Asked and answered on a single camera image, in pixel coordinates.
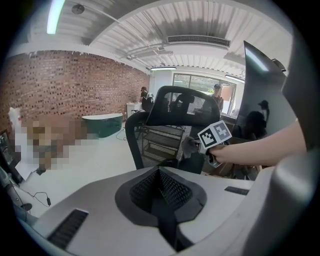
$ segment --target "brick wall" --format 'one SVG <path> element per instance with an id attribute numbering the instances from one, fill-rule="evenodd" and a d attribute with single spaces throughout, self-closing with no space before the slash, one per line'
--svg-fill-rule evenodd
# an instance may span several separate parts
<path id="1" fill-rule="evenodd" d="M 23 120 L 43 115 L 125 113 L 149 76 L 112 59 L 80 52 L 47 50 L 10 57 L 0 82 L 0 131 L 11 129 L 8 111 L 21 108 Z"/>

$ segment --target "vent grille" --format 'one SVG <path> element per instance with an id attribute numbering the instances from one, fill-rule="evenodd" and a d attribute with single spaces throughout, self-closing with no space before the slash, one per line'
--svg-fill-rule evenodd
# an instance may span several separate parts
<path id="1" fill-rule="evenodd" d="M 208 35 L 171 35 L 168 36 L 169 44 L 202 43 L 230 47 L 230 40 Z"/>
<path id="2" fill-rule="evenodd" d="M 61 249 L 65 249 L 87 216 L 88 213 L 85 211 L 73 210 L 49 236 L 48 241 Z"/>

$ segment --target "hand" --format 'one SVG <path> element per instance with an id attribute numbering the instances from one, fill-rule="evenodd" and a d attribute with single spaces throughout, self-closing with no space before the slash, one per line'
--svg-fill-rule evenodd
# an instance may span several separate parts
<path id="1" fill-rule="evenodd" d="M 226 163 L 227 161 L 227 149 L 228 145 L 216 145 L 209 149 L 209 153 L 215 156 L 219 163 Z"/>

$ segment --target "white floor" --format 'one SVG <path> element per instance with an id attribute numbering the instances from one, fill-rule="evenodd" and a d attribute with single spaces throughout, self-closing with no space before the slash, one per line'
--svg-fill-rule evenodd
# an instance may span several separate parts
<path id="1" fill-rule="evenodd" d="M 81 145 L 78 143 L 66 147 L 68 158 L 58 159 L 52 169 L 42 175 L 32 173 L 20 184 L 20 188 L 32 195 L 46 192 L 52 207 L 86 184 L 135 170 L 127 141 L 119 140 L 123 139 L 126 133 L 123 130 L 117 134 L 96 140 L 82 140 Z M 49 209 L 19 188 L 16 190 L 24 204 L 32 204 L 31 215 L 39 217 Z M 47 204 L 45 194 L 36 196 Z"/>

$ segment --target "man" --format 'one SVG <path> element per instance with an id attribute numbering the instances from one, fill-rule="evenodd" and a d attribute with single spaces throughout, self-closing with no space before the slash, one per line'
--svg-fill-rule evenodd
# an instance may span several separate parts
<path id="1" fill-rule="evenodd" d="M 221 85 L 216 83 L 214 85 L 214 93 L 212 97 L 214 98 L 215 102 L 218 104 L 218 107 L 221 113 L 222 109 L 224 108 L 224 99 L 220 97 L 220 90 L 221 90 Z"/>

